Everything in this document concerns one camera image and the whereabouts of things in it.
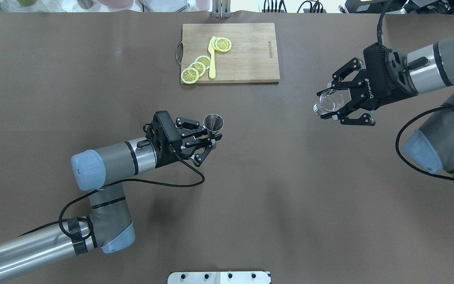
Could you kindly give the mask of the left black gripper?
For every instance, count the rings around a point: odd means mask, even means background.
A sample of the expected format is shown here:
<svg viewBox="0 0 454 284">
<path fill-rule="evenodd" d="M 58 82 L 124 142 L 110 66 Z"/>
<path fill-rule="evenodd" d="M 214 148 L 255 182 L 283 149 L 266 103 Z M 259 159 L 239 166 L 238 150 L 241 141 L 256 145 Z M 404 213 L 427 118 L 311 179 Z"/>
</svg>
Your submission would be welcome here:
<svg viewBox="0 0 454 284">
<path fill-rule="evenodd" d="M 196 120 L 183 117 L 177 117 L 174 123 L 168 111 L 156 112 L 153 120 L 143 127 L 143 131 L 154 148 L 156 168 L 184 159 L 189 159 L 200 167 L 216 148 L 216 143 L 222 139 L 222 134 L 195 138 L 194 136 L 207 135 L 206 128 Z"/>
</svg>

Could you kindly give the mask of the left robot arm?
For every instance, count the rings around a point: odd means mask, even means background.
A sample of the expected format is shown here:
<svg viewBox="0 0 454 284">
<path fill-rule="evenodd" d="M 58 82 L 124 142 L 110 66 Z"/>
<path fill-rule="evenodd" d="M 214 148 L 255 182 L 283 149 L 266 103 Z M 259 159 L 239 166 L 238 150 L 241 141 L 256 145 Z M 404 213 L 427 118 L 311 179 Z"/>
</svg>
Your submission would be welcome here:
<svg viewBox="0 0 454 284">
<path fill-rule="evenodd" d="M 225 121 L 218 114 L 203 122 L 158 111 L 144 125 L 144 137 L 89 149 L 71 158 L 85 195 L 63 207 L 58 219 L 0 244 L 0 283 L 100 247 L 110 254 L 135 241 L 123 182 L 175 162 L 197 172 L 221 140 Z"/>
</svg>

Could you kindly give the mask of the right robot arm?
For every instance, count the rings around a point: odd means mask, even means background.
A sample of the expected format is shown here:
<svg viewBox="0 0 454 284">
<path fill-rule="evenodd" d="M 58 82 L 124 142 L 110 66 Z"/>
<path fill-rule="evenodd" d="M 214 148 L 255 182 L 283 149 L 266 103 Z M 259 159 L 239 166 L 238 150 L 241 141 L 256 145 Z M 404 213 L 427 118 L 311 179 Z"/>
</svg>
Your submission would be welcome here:
<svg viewBox="0 0 454 284">
<path fill-rule="evenodd" d="M 454 86 L 454 36 L 410 53 L 377 40 L 332 75 L 317 92 L 313 110 L 321 119 L 343 125 L 374 126 L 374 111 Z M 441 105 L 405 123 L 396 136 L 399 158 L 426 176 L 454 182 L 454 92 Z"/>
</svg>

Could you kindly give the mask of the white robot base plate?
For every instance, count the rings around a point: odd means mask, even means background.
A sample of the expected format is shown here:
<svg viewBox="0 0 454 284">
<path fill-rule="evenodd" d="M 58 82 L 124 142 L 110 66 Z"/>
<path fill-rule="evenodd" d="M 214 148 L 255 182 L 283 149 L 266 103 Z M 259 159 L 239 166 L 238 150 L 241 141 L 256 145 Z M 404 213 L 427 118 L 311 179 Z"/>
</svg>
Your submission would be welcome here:
<svg viewBox="0 0 454 284">
<path fill-rule="evenodd" d="M 167 279 L 168 284 L 272 284 L 266 271 L 209 271 L 176 272 Z"/>
</svg>

